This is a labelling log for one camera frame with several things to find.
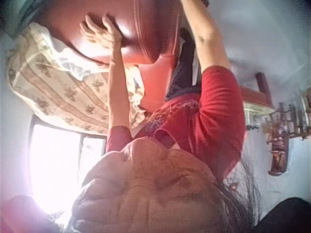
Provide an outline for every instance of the wrinkled skin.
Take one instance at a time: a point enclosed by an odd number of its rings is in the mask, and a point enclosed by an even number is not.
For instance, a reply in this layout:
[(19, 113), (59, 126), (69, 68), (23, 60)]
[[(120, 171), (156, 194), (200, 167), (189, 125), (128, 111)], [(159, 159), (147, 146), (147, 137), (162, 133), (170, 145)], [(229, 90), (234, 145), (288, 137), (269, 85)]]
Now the wrinkled skin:
[(183, 150), (140, 138), (87, 174), (71, 230), (79, 233), (206, 233), (219, 225), (211, 171)]

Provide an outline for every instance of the leg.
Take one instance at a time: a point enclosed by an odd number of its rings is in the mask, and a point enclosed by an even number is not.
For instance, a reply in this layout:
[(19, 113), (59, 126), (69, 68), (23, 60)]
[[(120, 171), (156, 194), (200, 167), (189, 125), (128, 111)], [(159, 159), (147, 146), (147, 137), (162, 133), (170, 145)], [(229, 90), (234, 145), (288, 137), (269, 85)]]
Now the leg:
[(173, 72), (173, 80), (166, 95), (168, 99), (176, 91), (192, 87), (192, 62), (194, 58), (195, 43), (186, 29), (181, 29), (181, 36), (185, 39), (177, 67)]

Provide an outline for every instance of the decorative items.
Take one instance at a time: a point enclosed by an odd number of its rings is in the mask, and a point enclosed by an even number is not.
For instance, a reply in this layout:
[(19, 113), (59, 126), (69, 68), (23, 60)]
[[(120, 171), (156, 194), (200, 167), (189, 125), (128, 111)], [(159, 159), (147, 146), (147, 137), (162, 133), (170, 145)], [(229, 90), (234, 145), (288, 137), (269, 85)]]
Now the decorative items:
[(263, 132), (268, 134), (267, 144), (272, 144), (272, 166), (269, 174), (280, 176), (287, 170), (288, 147), (291, 138), (301, 137), (306, 139), (311, 134), (308, 117), (310, 117), (310, 94), (304, 95), (306, 99), (306, 113), (304, 110), (297, 110), (292, 104), (285, 110), (284, 104), (279, 104), (279, 109), (269, 114), (263, 124)]

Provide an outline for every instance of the woman's left hand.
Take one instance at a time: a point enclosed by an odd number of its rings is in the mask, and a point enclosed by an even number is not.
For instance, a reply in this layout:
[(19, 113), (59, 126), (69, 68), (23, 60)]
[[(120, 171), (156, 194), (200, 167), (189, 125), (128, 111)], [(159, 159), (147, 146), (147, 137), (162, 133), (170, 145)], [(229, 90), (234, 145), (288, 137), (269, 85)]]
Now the woman's left hand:
[(103, 16), (102, 21), (106, 29), (96, 25), (90, 16), (86, 15), (86, 23), (80, 23), (81, 33), (91, 43), (100, 44), (104, 48), (111, 50), (120, 48), (122, 41), (121, 33), (107, 16)]

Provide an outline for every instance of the chair backrest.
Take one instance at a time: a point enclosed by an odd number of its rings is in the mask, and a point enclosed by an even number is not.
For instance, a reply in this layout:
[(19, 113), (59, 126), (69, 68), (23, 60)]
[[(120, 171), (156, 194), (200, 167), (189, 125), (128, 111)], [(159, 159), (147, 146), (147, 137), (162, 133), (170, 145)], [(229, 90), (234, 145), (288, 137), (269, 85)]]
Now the chair backrest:
[(123, 34), (125, 63), (152, 64), (161, 52), (155, 0), (52, 0), (35, 22), (51, 35), (92, 60), (108, 63), (110, 51), (88, 42), (80, 33), (85, 15), (102, 25), (109, 14)]

